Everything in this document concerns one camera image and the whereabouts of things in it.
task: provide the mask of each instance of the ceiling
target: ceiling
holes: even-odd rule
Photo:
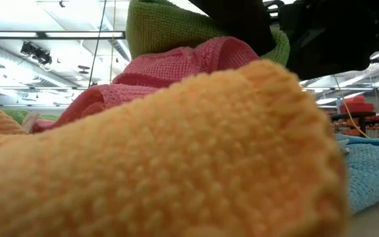
[[[181,8],[202,13],[188,0],[171,1]],[[130,0],[116,0],[115,10],[115,0],[107,0],[103,31],[125,31],[129,2]],[[104,0],[64,0],[63,5],[64,7],[60,6],[59,0],[0,0],[0,31],[99,30]],[[79,65],[88,66],[88,71],[93,69],[91,82],[107,84],[122,72],[130,58],[128,44],[124,39],[100,40],[98,47],[95,39],[28,41],[50,51],[53,62],[50,65],[39,65],[36,60],[25,57],[20,52],[24,40],[0,39],[0,95],[12,99],[1,104],[68,105],[89,85],[90,73],[80,73],[82,69],[78,68]],[[325,76],[304,81],[301,85],[316,95],[319,104],[333,105],[338,96],[334,90],[337,87],[335,78],[345,88],[345,96],[368,93],[375,83],[378,86],[379,64],[371,65],[362,72]]]

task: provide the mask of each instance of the yellow cable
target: yellow cable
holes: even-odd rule
[[[350,113],[350,110],[349,110],[349,107],[347,106],[347,104],[346,104],[346,101],[345,101],[345,97],[344,97],[344,95],[343,95],[343,93],[341,92],[341,88],[340,88],[340,85],[339,85],[339,82],[337,81],[337,78],[336,77],[334,77],[334,79],[336,80],[336,84],[337,84],[337,87],[338,87],[338,91],[339,91],[339,93],[340,93],[340,95],[341,95],[341,98],[343,99],[343,104],[345,105],[345,107],[346,107],[346,111],[347,111],[347,114],[349,115],[349,118],[350,118],[350,121],[351,121],[351,123],[353,124],[353,126],[364,136],[364,137],[366,137],[366,138],[369,138],[364,132],[362,132],[362,130],[356,125],[356,122],[353,120],[353,118],[352,118],[352,115],[351,115],[351,113]]]
[[[116,0],[114,2],[114,9],[113,9],[113,31],[115,31],[115,22],[116,22]],[[111,73],[109,74],[109,83],[112,82],[112,68],[113,68],[113,45],[114,45],[114,33],[112,33],[112,49],[111,49]]]

